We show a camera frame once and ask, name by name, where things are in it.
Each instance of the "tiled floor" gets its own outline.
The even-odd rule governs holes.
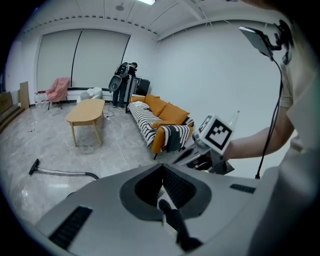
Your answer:
[[[171,163],[179,154],[163,152],[154,160],[132,115],[117,108],[110,108],[114,111],[113,124],[104,119],[99,125],[102,146],[92,126],[77,126],[78,147],[74,147],[70,126],[65,120],[74,104],[62,107],[28,109],[0,134],[1,186],[18,216],[32,224],[68,194],[93,180],[41,173],[30,176],[28,172],[37,158],[40,168],[92,172],[102,178],[139,165]],[[115,135],[129,166],[120,154]]]

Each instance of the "person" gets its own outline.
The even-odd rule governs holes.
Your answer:
[[[242,1],[255,7],[278,11],[287,16],[279,9],[278,3],[275,0]],[[304,144],[302,142],[302,137],[299,136],[299,129],[295,127],[296,125],[294,126],[293,123],[301,123],[301,120],[312,112],[310,111],[308,113],[303,110],[305,106],[308,105],[306,104],[308,100],[305,98],[306,95],[311,95],[311,88],[315,88],[319,82],[317,80],[319,64],[316,55],[298,25],[289,17],[287,18],[290,20],[290,30],[293,39],[293,46],[290,51],[291,59],[288,64],[285,65],[281,63],[280,65],[283,88],[280,96],[279,112],[265,153],[268,155],[278,151],[288,141],[296,128],[298,135],[291,140],[289,150],[281,164],[285,163],[287,158],[297,156],[297,154],[303,153],[306,149],[306,143]],[[312,122],[315,123],[317,122],[316,119],[317,117],[309,120],[313,120]],[[232,140],[224,152],[225,159],[261,157],[268,132],[269,127],[252,136]]]
[[[132,77],[136,77],[136,70],[137,70],[138,64],[136,62],[132,62],[129,64],[129,71],[128,75],[124,78],[122,78],[121,84],[119,88],[113,92],[113,97],[112,97],[112,107],[116,108],[118,105],[118,95],[119,95],[119,109],[122,110],[124,106],[124,100],[125,100],[125,95],[126,95],[126,90],[127,90],[127,83],[129,80],[129,75]]]

